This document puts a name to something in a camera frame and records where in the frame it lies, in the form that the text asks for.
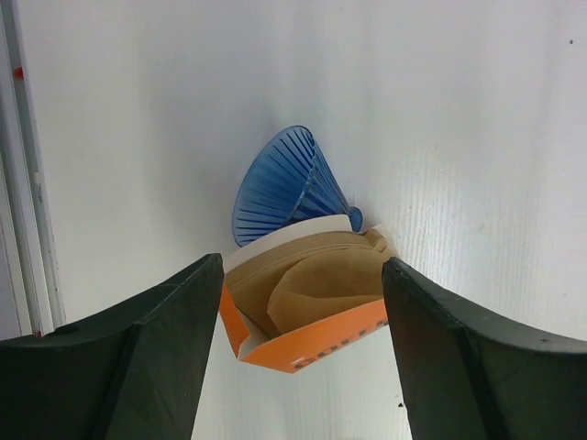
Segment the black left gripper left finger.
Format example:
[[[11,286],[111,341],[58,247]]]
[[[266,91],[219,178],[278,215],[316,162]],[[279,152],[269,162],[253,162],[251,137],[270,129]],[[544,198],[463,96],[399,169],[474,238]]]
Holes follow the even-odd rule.
[[[224,281],[208,254],[43,335],[1,344],[4,439],[188,439]]]

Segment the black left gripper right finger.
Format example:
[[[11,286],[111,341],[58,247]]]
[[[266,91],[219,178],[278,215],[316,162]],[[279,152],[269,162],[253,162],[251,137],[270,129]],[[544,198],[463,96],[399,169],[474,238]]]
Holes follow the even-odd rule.
[[[382,286],[414,439],[583,439],[586,344],[521,324],[390,258]]]

